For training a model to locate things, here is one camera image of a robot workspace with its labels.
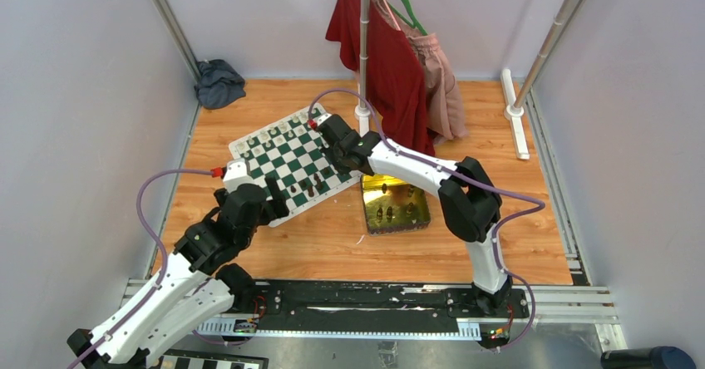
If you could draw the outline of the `yellow metal tin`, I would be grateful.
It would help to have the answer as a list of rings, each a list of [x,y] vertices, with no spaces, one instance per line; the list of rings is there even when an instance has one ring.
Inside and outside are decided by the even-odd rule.
[[[423,189],[388,175],[363,175],[361,190],[370,235],[417,231],[431,222]]]

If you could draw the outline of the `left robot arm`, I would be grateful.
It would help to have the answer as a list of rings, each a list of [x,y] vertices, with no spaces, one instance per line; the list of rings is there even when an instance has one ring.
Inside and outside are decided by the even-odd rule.
[[[250,246],[258,227],[289,210],[275,178],[219,189],[217,205],[191,225],[164,257],[159,272],[102,324],[67,339],[71,367],[149,368],[202,322],[255,300],[255,281],[234,258]]]

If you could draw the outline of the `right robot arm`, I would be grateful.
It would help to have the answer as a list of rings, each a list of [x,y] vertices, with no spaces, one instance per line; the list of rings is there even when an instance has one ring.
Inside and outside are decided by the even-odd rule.
[[[470,256],[476,309],[486,317],[506,309],[512,282],[493,235],[502,200],[478,160],[437,159],[374,131],[360,135],[339,115],[309,119],[308,126],[323,138],[322,151],[338,172],[389,175],[436,197],[446,227],[465,243]]]

